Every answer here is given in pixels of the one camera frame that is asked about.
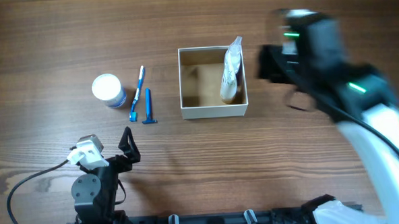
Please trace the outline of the blue white toothbrush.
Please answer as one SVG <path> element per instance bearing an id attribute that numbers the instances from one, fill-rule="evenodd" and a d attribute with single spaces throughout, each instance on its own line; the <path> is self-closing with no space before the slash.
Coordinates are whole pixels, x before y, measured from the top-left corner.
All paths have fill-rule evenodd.
<path id="1" fill-rule="evenodd" d="M 145 78 L 145 67 L 141 66 L 135 96 L 132 100 L 131 110 L 129 112 L 129 120 L 130 121 L 137 121 L 137 112 L 135 111 L 135 107 L 136 107 L 137 102 L 140 99 L 140 94 L 141 94 L 141 89 L 142 89 L 142 84 L 144 82 L 144 78 Z"/>

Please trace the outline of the dark blue spray bottle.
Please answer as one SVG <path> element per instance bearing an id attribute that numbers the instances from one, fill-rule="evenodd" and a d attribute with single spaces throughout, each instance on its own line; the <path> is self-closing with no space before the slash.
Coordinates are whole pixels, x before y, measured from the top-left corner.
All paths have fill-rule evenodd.
<path id="1" fill-rule="evenodd" d="M 241 72 L 242 64 L 242 37 L 238 36 L 232 42 L 228 50 L 228 67 L 230 73 L 230 87 L 233 89 L 232 93 L 235 94 L 238 87 L 241 86 L 243 74 Z"/>

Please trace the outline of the white amber tube bottle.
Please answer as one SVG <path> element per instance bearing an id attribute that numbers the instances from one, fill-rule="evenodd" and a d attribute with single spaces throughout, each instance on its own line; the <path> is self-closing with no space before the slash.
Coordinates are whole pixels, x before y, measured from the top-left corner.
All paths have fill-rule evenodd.
<path id="1" fill-rule="evenodd" d="M 231 103 L 237 94 L 237 73 L 241 65 L 241 56 L 240 53 L 227 51 L 224 57 L 220 98 L 224 103 Z"/>

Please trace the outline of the white cotton swab tub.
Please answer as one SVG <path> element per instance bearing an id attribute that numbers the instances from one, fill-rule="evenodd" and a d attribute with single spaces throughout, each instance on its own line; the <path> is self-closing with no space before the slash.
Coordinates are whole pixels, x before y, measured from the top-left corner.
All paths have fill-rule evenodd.
<path id="1" fill-rule="evenodd" d="M 110 108 L 120 107 L 127 98 L 120 80 L 112 74 L 102 74 L 95 78 L 91 91 L 97 99 Z"/>

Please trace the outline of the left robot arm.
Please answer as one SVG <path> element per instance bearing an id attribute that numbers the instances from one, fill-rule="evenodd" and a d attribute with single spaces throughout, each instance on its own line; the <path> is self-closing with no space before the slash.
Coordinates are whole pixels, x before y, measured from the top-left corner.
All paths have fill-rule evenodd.
<path id="1" fill-rule="evenodd" d="M 77 213 L 70 224 L 133 224 L 123 210 L 115 210 L 117 189 L 122 188 L 118 175 L 132 170 L 132 161 L 124 155 L 107 159 L 108 166 L 83 169 L 71 188 Z"/>

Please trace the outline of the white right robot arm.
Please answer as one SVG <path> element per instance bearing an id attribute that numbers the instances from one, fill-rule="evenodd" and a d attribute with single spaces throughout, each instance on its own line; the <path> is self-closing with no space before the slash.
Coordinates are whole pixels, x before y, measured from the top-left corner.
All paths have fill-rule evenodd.
<path id="1" fill-rule="evenodd" d="M 378 69 L 349 62 L 332 16 L 308 9 L 279 14 L 284 43 L 262 48 L 259 76 L 293 84 L 331 118 L 366 168 L 385 219 L 326 194 L 300 207 L 136 217 L 135 224 L 399 224 L 399 101 L 394 91 Z"/>

